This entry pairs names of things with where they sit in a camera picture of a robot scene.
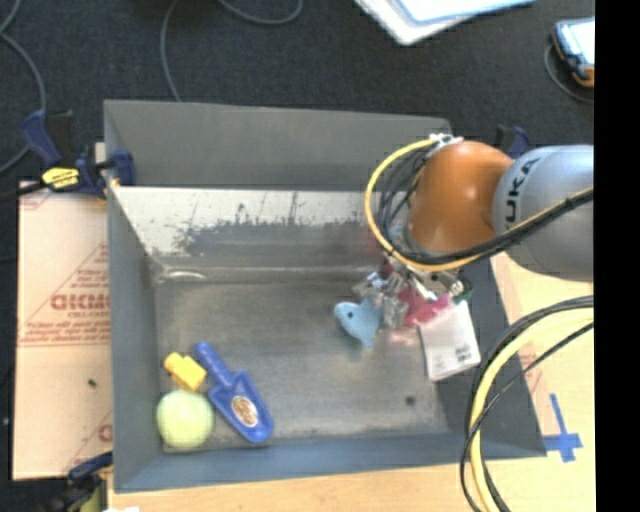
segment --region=blue toy fish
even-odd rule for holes
[[[333,308],[333,314],[349,335],[359,339],[365,347],[373,347],[373,337],[382,321],[382,306],[376,306],[370,296],[360,304],[340,302]]]

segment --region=price tag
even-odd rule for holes
[[[445,379],[480,363],[478,340],[466,301],[452,305],[419,329],[430,380]]]

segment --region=tennis ball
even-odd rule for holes
[[[190,450],[201,446],[211,435],[213,408],[200,393],[177,389],[158,402],[156,421],[162,439],[169,446]]]

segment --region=pink object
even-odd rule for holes
[[[441,311],[453,305],[453,300],[446,293],[443,293],[434,301],[428,301],[411,286],[407,286],[398,293],[398,299],[409,305],[404,317],[404,325],[406,326],[427,323]]]

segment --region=blue toy trowel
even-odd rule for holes
[[[194,355],[209,374],[213,387],[207,397],[211,403],[247,441],[266,441],[273,431],[273,420],[249,374],[244,370],[231,373],[206,341],[195,346]]]

